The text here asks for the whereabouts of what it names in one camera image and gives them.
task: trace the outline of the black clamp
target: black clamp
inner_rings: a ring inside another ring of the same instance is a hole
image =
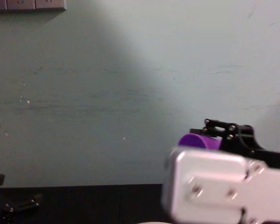
[[[252,126],[211,119],[205,119],[204,123],[203,129],[191,129],[190,132],[210,137],[221,137],[219,150],[261,160],[271,168],[280,169],[280,153],[262,148],[255,140]]]

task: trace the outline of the purple object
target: purple object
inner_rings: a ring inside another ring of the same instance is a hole
[[[220,144],[220,139],[214,139],[211,137],[191,133],[184,135],[178,143],[179,146],[192,146],[207,149],[219,149]]]

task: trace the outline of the screw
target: screw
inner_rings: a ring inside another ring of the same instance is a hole
[[[202,192],[202,187],[201,187],[201,186],[195,185],[195,186],[192,188],[192,193],[194,193],[194,194],[196,194],[196,195],[201,194],[201,192]]]
[[[254,167],[254,171],[258,171],[260,169],[260,165]]]
[[[230,189],[226,194],[226,196],[231,197],[231,199],[234,199],[236,197],[236,195],[237,195],[237,192],[234,189]]]
[[[233,135],[232,134],[227,136],[227,140],[231,140],[231,139],[233,139]]]
[[[229,127],[229,131],[234,131],[235,130],[235,126],[234,125],[231,125],[230,127]]]
[[[251,218],[248,223],[249,224],[257,224],[257,220],[255,218]]]

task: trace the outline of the silver metal bracket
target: silver metal bracket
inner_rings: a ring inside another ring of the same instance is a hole
[[[185,224],[280,221],[280,169],[235,154],[179,147],[170,156],[163,205]]]

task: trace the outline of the robotic arm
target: robotic arm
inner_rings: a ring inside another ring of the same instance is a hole
[[[189,143],[171,153],[165,210],[179,224],[280,223],[280,153],[261,148],[251,126],[205,124],[198,134],[222,137],[219,150]]]

